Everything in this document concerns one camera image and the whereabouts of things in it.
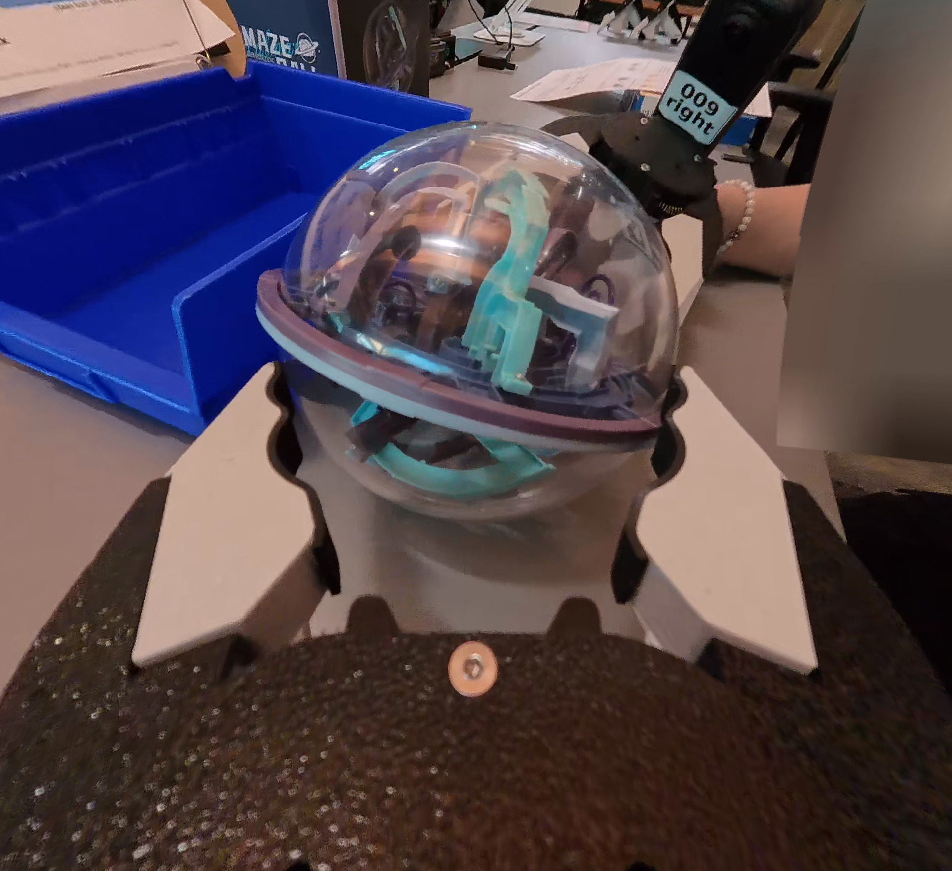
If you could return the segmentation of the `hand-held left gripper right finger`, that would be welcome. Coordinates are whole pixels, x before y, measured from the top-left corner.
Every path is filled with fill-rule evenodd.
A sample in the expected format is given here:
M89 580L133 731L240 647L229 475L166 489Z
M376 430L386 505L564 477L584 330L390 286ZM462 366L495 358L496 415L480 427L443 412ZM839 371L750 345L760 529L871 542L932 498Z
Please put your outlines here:
M645 642L696 663L719 640L799 674L818 666L784 477L690 367L674 377L659 476L629 542Z

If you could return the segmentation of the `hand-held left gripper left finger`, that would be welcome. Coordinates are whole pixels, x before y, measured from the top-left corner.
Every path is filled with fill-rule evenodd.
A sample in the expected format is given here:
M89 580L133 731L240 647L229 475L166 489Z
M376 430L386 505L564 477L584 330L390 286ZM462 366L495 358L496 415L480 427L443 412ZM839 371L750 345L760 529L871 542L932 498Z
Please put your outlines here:
M337 552L283 365L266 364L168 473L132 661L151 666L220 639L254 653L303 633L340 593Z

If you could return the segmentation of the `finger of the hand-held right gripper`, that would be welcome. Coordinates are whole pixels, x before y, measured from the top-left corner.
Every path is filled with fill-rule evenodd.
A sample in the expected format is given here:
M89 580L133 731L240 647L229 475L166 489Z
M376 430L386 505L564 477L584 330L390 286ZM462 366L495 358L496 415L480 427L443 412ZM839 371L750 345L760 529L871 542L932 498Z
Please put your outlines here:
M570 142L581 140L582 143L600 143L606 141L606 133L612 126L619 112L609 113L579 113L559 117L541 127L541 131L549 136Z
M724 238L724 222L718 190L712 188L698 201L698 220L702 225L702 278L707 280L718 265Z

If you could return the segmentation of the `clear plastic maze ball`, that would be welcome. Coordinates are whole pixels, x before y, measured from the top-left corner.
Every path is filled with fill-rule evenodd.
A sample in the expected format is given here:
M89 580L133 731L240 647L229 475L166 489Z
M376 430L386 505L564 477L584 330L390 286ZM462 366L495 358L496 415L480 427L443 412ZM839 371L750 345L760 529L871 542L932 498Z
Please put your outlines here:
M324 453L403 508L514 520L574 500L662 432L679 306L618 171L488 123L354 164L257 286L270 338L322 382Z

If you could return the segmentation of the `person's right forearm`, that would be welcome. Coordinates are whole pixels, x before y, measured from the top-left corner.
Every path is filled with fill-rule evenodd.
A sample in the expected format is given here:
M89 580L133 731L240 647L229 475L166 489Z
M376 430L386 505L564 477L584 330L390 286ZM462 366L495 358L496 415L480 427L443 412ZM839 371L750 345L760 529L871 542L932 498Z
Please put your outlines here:
M810 184L768 188L748 184L747 216L735 237L720 249L720 261L790 282L810 188Z

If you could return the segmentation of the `white paper sheet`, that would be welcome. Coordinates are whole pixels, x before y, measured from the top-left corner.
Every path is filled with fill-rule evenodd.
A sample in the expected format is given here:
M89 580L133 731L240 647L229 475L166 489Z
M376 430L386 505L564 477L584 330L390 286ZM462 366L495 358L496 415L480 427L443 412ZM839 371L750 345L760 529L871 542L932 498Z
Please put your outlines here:
M708 115L727 112L724 95L710 81L674 62L649 57L615 58L593 65L565 68L530 83L510 98L530 103L556 103L585 95L636 91L666 102L683 102Z

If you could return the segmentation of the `black office chair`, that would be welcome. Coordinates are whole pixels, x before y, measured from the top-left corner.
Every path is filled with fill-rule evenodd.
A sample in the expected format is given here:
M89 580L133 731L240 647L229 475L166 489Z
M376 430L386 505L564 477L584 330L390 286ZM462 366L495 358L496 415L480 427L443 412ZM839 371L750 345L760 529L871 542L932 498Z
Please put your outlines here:
M792 123L786 128L773 155L767 155L755 178L761 186L780 187L809 184L827 130L834 93L828 85L830 67L813 86L792 81L794 72L819 69L815 55L791 51L781 60L773 79L768 82L768 99L774 112L789 111Z

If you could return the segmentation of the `blue plastic bin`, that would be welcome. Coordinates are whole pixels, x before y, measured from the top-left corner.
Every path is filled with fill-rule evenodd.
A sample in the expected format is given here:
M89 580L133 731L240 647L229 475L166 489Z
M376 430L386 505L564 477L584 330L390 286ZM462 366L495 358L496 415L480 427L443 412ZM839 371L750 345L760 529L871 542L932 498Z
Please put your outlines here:
M278 357L257 282L327 190L470 113L256 62L3 115L2 354L200 434Z

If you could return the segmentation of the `printed instruction sheet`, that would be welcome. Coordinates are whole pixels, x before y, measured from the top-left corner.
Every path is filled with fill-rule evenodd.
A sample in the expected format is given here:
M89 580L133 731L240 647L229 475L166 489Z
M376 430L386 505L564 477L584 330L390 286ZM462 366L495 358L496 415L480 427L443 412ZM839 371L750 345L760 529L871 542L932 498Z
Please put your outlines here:
M196 64L231 36L199 0L1 0L2 99Z

